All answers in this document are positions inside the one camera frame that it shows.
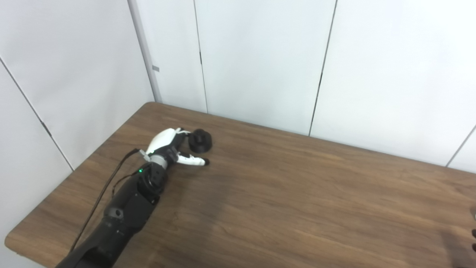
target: white wall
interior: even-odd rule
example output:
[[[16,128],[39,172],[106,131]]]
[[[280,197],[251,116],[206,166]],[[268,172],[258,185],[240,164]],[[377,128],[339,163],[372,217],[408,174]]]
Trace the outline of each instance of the white wall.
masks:
[[[159,94],[165,104],[207,112],[194,2],[137,0]]]
[[[474,10],[339,0],[311,136],[446,165],[476,124]]]
[[[5,2],[0,56],[73,168],[154,100],[127,0]]]
[[[196,0],[208,111],[308,134],[335,0]]]
[[[0,237],[71,172],[65,159],[0,63]],[[0,267],[40,268],[2,243]]]
[[[476,126],[464,145],[448,165],[451,168],[476,173]]]

